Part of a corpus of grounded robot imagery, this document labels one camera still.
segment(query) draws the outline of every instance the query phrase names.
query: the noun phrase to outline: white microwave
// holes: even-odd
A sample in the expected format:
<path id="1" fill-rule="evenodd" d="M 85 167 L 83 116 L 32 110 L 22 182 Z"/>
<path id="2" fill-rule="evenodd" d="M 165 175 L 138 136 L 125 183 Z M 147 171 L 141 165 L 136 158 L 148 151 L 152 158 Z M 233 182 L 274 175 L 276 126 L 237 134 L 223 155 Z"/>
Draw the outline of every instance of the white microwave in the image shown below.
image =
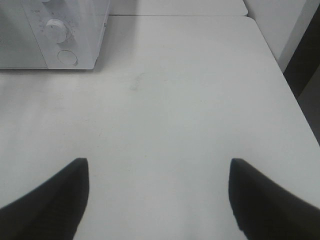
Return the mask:
<path id="1" fill-rule="evenodd" d="M 93 69 L 110 0 L 0 0 L 1 69 Z"/>

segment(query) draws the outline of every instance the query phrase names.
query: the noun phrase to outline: microwave control knob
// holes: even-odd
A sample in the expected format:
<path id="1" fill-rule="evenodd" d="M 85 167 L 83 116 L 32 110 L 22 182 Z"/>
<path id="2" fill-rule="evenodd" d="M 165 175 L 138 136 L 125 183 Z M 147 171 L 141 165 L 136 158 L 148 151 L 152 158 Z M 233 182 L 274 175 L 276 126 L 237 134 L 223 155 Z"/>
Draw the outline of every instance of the microwave control knob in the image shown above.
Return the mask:
<path id="1" fill-rule="evenodd" d="M 67 40 L 69 32 L 70 31 L 64 22 L 59 19 L 50 19 L 44 27 L 44 34 L 46 37 L 57 44 Z"/>

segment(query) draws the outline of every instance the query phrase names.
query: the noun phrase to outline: microwave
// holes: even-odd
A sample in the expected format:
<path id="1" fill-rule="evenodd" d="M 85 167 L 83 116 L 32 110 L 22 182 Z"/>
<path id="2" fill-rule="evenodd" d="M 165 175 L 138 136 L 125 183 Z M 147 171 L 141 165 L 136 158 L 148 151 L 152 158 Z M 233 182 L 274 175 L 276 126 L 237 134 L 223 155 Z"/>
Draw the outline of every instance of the microwave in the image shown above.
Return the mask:
<path id="1" fill-rule="evenodd" d="M 0 0 L 0 69 L 93 69 L 110 0 Z"/>

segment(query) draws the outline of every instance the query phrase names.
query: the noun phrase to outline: tabletop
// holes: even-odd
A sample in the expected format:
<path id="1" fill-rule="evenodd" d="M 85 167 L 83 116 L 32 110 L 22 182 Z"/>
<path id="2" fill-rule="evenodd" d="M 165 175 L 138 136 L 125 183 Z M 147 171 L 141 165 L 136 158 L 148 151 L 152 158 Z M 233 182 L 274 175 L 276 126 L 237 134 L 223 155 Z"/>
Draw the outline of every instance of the tabletop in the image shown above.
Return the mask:
<path id="1" fill-rule="evenodd" d="M 0 103 L 0 207 L 88 159 L 75 240 L 246 239 L 232 158 L 320 207 L 320 148 L 248 17 L 111 16 L 94 70 L 2 70 Z"/>
<path id="2" fill-rule="evenodd" d="M 243 0 L 112 0 L 111 15 L 246 16 Z"/>

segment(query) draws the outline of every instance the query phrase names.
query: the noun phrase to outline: stain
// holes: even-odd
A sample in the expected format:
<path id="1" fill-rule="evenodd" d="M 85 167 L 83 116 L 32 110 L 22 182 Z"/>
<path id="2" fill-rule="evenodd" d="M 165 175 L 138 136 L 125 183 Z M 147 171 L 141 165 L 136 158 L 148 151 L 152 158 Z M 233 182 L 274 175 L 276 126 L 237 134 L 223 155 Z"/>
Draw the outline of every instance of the stain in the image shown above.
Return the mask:
<path id="1" fill-rule="evenodd" d="M 141 73 L 140 75 L 138 75 L 134 79 L 133 84 L 130 86 L 130 90 L 137 92 L 139 90 L 141 80 L 145 77 L 145 75 L 145 73 Z"/>

